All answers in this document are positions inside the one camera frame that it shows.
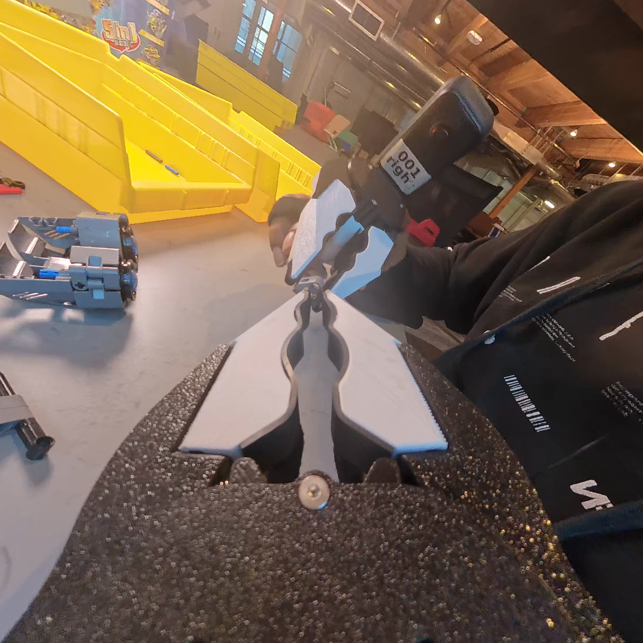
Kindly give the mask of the person's right forearm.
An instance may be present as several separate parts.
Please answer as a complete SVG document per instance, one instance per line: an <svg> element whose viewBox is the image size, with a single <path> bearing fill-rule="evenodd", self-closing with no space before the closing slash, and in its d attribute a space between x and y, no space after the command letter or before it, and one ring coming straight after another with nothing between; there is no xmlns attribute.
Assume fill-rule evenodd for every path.
<svg viewBox="0 0 643 643"><path fill-rule="evenodd" d="M377 315L418 329L426 317L467 334L477 310L509 261L504 238L444 248L409 247L372 283Z"/></svg>

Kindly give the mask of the toy kit box with badge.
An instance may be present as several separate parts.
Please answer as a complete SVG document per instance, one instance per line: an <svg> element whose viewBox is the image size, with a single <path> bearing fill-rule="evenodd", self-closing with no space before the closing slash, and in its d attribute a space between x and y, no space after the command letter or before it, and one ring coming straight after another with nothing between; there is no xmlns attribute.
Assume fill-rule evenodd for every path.
<svg viewBox="0 0 643 643"><path fill-rule="evenodd" d="M23 1L107 43L112 54L132 55L141 46L135 23L135 1Z"/></svg>

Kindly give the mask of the grey twin engine toy assembly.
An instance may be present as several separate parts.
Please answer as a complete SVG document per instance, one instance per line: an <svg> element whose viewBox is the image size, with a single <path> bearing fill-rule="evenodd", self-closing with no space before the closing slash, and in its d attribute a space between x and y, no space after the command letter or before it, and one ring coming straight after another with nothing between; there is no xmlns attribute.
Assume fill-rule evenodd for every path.
<svg viewBox="0 0 643 643"><path fill-rule="evenodd" d="M20 216L1 244L1 295L12 300L125 310L137 287L138 246L123 213Z"/></svg>

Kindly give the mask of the grey beam with black axle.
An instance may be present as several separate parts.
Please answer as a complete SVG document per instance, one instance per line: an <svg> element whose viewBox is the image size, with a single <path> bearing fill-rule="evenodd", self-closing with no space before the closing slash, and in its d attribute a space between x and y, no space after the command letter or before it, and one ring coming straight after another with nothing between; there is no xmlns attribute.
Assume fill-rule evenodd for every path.
<svg viewBox="0 0 643 643"><path fill-rule="evenodd" d="M47 435L21 395L14 392L1 373L1 432L13 431L26 450L26 458L40 461L47 457L55 439Z"/></svg>

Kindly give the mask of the wooden post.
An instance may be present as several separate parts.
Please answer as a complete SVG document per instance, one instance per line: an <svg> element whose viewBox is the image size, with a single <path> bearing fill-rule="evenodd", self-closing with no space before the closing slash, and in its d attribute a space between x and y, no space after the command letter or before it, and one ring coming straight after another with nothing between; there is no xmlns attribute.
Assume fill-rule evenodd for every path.
<svg viewBox="0 0 643 643"><path fill-rule="evenodd" d="M484 208L491 219L499 220L506 230L513 229L521 218L533 207L534 198L526 194L528 182L540 172L537 165L532 165L518 180L510 183L503 180L501 192Z"/></svg>

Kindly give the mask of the person's right hand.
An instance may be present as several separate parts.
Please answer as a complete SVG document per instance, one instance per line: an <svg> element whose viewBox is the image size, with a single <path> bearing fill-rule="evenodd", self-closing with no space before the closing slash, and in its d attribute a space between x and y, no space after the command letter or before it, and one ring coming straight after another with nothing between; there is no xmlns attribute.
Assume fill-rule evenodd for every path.
<svg viewBox="0 0 643 643"><path fill-rule="evenodd" d="M274 222L269 226L269 245L275 265L279 268L285 266L289 260L297 229L297 222L292 225Z"/></svg>

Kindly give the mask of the paned window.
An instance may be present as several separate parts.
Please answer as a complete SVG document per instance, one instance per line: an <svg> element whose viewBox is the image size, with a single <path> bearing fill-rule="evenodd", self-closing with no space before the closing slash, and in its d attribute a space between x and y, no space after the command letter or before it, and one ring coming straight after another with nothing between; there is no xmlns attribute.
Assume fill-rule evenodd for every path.
<svg viewBox="0 0 643 643"><path fill-rule="evenodd" d="M271 49L270 29L277 25L277 36ZM281 70L280 81L285 83L293 73L296 57L301 48L303 36L290 15L277 17L277 8L271 1L243 1L234 52L239 56L240 65L259 76L260 67L266 63L265 78L278 78L276 70Z"/></svg>

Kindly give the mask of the grey desk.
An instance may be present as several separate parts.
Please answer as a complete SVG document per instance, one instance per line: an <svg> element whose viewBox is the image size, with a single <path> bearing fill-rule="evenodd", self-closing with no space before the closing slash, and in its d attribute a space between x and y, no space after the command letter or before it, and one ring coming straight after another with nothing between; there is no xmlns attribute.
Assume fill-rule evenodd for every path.
<svg viewBox="0 0 643 643"><path fill-rule="evenodd" d="M50 575L115 450L175 385L292 295L267 226L231 214L134 225L126 311L1 298L1 371L55 444L33 462L1 432L1 638Z"/></svg>

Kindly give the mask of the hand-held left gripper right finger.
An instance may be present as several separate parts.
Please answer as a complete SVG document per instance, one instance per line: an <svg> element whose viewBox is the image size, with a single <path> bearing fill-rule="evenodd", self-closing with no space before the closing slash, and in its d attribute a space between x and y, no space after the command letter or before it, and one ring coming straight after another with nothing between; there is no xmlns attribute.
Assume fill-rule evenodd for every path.
<svg viewBox="0 0 643 643"><path fill-rule="evenodd" d="M401 342L335 294L324 297L333 410L343 457L445 451L447 440L400 350Z"/></svg>

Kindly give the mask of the small beige chair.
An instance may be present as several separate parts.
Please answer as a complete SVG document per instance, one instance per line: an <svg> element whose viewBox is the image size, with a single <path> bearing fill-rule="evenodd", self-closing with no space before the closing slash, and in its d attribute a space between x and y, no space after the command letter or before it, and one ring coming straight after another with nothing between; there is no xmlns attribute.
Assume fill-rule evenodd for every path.
<svg viewBox="0 0 643 643"><path fill-rule="evenodd" d="M342 151L345 142L343 134L349 131L349 128L350 121L342 115L336 115L329 124L326 125L324 133L327 136L328 145L336 152Z"/></svg>

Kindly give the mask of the red chair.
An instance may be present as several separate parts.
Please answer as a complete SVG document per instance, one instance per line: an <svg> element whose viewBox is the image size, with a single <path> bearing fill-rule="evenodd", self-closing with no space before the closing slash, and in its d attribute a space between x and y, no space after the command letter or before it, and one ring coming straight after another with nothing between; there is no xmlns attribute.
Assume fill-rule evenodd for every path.
<svg viewBox="0 0 643 643"><path fill-rule="evenodd" d="M440 227L432 219L417 222L409 218L406 232L423 247L433 247L440 234Z"/></svg>

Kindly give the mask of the large yellow storage bin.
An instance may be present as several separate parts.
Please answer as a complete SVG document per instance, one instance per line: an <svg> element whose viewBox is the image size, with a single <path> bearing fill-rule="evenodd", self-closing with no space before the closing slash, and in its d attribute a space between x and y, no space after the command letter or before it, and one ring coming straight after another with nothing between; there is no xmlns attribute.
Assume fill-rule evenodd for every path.
<svg viewBox="0 0 643 643"><path fill-rule="evenodd" d="M145 146L187 148L122 98L133 85L96 38L27 6L1 2L1 141L95 210L133 223L229 212L249 186L174 176Z"/></svg>

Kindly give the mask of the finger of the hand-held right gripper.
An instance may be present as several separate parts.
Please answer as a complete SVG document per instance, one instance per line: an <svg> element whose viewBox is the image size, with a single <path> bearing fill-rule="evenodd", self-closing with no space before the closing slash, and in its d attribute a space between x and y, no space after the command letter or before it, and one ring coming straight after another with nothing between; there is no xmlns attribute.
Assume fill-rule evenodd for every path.
<svg viewBox="0 0 643 643"><path fill-rule="evenodd" d="M366 248L356 254L351 268L345 271L327 289L341 299L362 289L380 277L382 267L394 247L394 241L384 230L371 226L368 229Z"/></svg>
<svg viewBox="0 0 643 643"><path fill-rule="evenodd" d="M342 181L334 180L304 207L291 247L288 269L290 284L310 275L327 278L340 252L359 235L356 202Z"/></svg>

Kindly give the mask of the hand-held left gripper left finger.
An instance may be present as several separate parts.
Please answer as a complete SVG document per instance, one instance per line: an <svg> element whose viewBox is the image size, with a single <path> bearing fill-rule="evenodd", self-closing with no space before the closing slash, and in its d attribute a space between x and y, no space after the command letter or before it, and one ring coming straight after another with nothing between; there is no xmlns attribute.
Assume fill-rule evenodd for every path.
<svg viewBox="0 0 643 643"><path fill-rule="evenodd" d="M303 356L307 326L308 295L299 293L234 339L179 450L285 456L294 440L284 428L296 409L294 368Z"/></svg>

